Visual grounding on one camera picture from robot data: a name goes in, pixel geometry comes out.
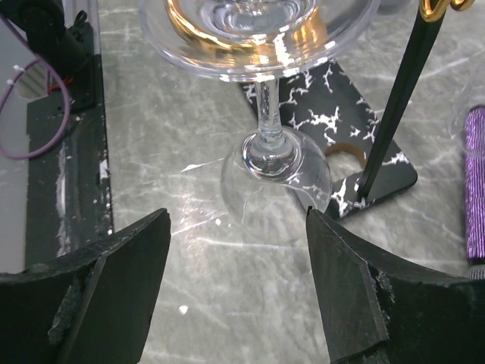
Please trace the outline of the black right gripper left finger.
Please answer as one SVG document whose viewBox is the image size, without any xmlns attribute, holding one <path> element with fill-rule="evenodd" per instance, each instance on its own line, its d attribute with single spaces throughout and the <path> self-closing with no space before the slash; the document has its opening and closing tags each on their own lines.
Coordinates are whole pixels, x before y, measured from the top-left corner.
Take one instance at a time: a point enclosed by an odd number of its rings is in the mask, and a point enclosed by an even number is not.
<svg viewBox="0 0 485 364">
<path fill-rule="evenodd" d="M 158 209 L 37 268 L 1 276 L 3 363 L 137 363 L 171 242 Z"/>
</svg>

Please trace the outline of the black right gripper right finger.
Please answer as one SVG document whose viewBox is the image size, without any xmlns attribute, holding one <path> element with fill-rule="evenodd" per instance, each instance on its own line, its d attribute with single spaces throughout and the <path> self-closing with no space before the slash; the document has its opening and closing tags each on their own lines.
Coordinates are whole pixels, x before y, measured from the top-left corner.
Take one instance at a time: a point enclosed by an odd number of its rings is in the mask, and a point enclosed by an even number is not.
<svg viewBox="0 0 485 364">
<path fill-rule="evenodd" d="M 333 363 L 482 363 L 484 282 L 417 265 L 316 209 L 306 231 Z"/>
</svg>

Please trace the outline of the gold wine glass rack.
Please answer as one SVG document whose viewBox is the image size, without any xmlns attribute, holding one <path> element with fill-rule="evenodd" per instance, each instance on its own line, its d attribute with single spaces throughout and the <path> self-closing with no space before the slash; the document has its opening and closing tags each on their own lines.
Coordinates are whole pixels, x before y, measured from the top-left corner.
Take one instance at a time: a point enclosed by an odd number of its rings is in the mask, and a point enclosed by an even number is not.
<svg viewBox="0 0 485 364">
<path fill-rule="evenodd" d="M 306 71 L 358 38 L 378 1 L 166 1 L 172 27 L 195 51 L 187 61 L 230 80 Z M 421 75 L 448 8 L 470 1 L 420 1 L 358 193 L 367 196 Z"/>
</svg>

